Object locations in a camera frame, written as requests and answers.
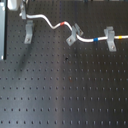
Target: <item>clamp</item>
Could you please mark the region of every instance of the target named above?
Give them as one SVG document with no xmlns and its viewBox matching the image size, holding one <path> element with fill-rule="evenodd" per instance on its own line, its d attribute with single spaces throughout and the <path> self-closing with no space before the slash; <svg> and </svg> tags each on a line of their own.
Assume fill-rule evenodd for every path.
<svg viewBox="0 0 128 128">
<path fill-rule="evenodd" d="M 107 27 L 104 29 L 105 36 L 107 37 L 107 44 L 110 52 L 116 52 L 116 46 L 114 43 L 115 32 L 113 27 Z"/>
<path fill-rule="evenodd" d="M 34 23 L 32 20 L 28 20 L 26 24 L 26 37 L 25 37 L 25 44 L 31 44 L 32 37 L 33 37 L 33 29 Z"/>
<path fill-rule="evenodd" d="M 75 26 L 72 26 L 72 35 L 66 40 L 69 46 L 73 45 L 77 41 L 77 35 L 82 36 L 84 33 L 80 27 L 75 23 Z"/>
</svg>

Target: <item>black breadboard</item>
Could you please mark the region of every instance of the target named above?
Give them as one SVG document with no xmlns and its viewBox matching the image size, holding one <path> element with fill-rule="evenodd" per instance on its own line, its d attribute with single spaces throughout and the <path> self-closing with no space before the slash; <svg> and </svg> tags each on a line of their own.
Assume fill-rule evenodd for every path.
<svg viewBox="0 0 128 128">
<path fill-rule="evenodd" d="M 128 128 L 128 39 L 71 47 L 67 26 L 52 30 L 34 19 L 32 44 L 25 25 L 8 11 L 7 59 L 0 62 L 0 128 Z M 127 2 L 35 1 L 28 14 L 45 14 L 53 25 L 77 23 L 86 38 L 128 34 Z"/>
</svg>

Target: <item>metal clamp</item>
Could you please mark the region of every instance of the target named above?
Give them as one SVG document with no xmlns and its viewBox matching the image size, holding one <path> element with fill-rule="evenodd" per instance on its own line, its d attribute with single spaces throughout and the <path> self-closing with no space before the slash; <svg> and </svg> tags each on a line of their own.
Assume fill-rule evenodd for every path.
<svg viewBox="0 0 128 128">
<path fill-rule="evenodd" d="M 21 17 L 26 20 L 26 1 L 22 1 L 20 5 Z"/>
<path fill-rule="evenodd" d="M 69 46 L 74 44 L 74 42 L 77 40 L 77 34 L 79 36 L 83 35 L 83 31 L 80 29 L 80 27 L 75 23 L 75 26 L 72 26 L 72 35 L 66 40 Z"/>
<path fill-rule="evenodd" d="M 25 37 L 25 44 L 31 44 L 32 37 L 33 37 L 33 29 L 34 23 L 32 20 L 28 20 L 26 24 L 26 37 Z"/>
<path fill-rule="evenodd" d="M 115 32 L 113 27 L 107 27 L 104 29 L 105 36 L 107 37 L 107 44 L 110 52 L 116 52 L 116 46 L 114 43 Z"/>
</svg>

